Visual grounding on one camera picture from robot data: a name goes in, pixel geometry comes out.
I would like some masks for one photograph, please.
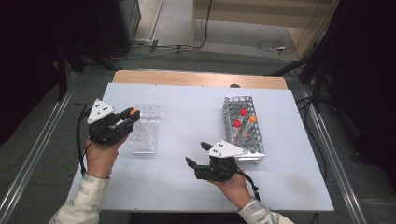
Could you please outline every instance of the white table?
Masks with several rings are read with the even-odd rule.
[[[103,101],[118,112],[136,104],[161,110],[157,153],[134,155],[125,143],[113,168],[104,210],[234,212],[213,185],[195,178],[185,157],[206,164],[200,143],[226,139],[226,95],[253,97],[266,158],[242,168],[260,188],[262,202],[277,211],[332,211],[298,108],[289,90],[110,83]],[[67,200],[78,187],[76,176]]]

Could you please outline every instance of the white sleeve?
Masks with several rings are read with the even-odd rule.
[[[247,224],[292,224],[288,218],[278,213],[271,212],[255,198],[251,198],[238,214]]]
[[[109,181],[85,174],[73,200],[65,203],[49,223],[99,223]]]

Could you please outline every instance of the aluminum rail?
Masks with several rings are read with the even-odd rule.
[[[305,85],[302,86],[302,91],[304,97],[312,95],[309,88]],[[338,158],[337,151],[334,148],[332,139],[327,132],[326,126],[323,122],[321,114],[318,114],[313,106],[310,107],[310,115],[314,124],[317,128],[320,140],[322,142],[324,151],[329,159],[330,166],[332,167],[335,179],[340,187],[341,193],[343,194],[346,207],[355,224],[367,224],[367,220],[363,211],[361,210],[361,205],[358,198],[355,195],[352,185],[350,184],[347,173],[344,169],[344,165]]]
[[[5,194],[6,196],[0,206],[0,223],[8,223],[8,220],[11,217],[18,200],[22,196],[23,191],[25,190],[27,183],[33,174],[33,171],[35,170],[35,167],[37,166],[53,131],[55,130],[55,127],[67,106],[70,96],[76,87],[75,84],[77,83],[78,78],[78,74],[74,72],[70,75],[67,81],[67,86],[69,87],[68,91],[64,95],[62,101],[56,103],[51,114],[49,115],[49,119],[44,125],[43,130],[41,131],[40,135],[35,141],[35,144],[30,150],[29,155],[23,163],[23,166],[21,167],[15,179],[9,185],[7,193]]]

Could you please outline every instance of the clear plastic container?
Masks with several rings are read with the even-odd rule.
[[[249,131],[253,127],[253,125],[256,123],[256,121],[257,121],[256,116],[251,115],[248,118],[247,124],[245,125],[244,131],[242,131],[241,136],[249,137],[250,136]]]
[[[157,150],[160,107],[139,104],[134,109],[140,110],[140,120],[134,124],[128,144],[133,153],[153,154]]]
[[[235,143],[236,138],[238,137],[239,130],[241,129],[241,125],[242,125],[242,123],[238,119],[233,121],[233,131],[232,131],[232,138],[231,138],[232,144]]]

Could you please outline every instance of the wrist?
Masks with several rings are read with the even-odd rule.
[[[251,199],[251,196],[249,194],[241,195],[241,197],[238,198],[238,200],[235,201],[233,203],[233,205],[235,205],[236,208],[238,208],[238,210],[241,210],[248,204],[248,202],[250,202],[250,199]]]
[[[90,176],[93,176],[93,177],[96,177],[99,179],[108,179],[108,177],[110,176],[110,173],[111,172],[109,172],[109,171],[103,171],[100,169],[92,169],[90,167],[88,167],[88,170],[87,170],[87,175],[90,175]]]

